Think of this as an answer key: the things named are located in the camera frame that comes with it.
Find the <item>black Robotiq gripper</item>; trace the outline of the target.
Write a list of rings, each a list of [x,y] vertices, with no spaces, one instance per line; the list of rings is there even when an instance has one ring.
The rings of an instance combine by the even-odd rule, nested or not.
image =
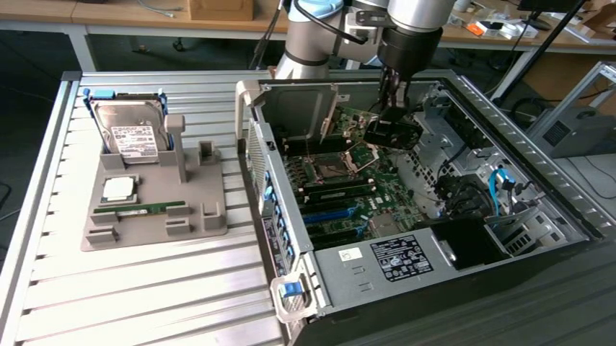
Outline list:
[[[430,62],[442,37],[442,28],[415,32],[400,28],[386,28],[380,36],[376,57],[382,63],[379,81],[379,103],[382,108],[396,107],[402,97],[396,96],[400,85],[406,88],[412,76],[423,71]]]

